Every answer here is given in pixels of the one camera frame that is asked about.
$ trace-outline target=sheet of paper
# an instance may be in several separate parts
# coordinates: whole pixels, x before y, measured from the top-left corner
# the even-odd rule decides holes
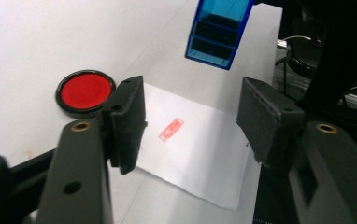
[[[148,127],[137,166],[236,210],[250,146],[236,115],[145,84]]]

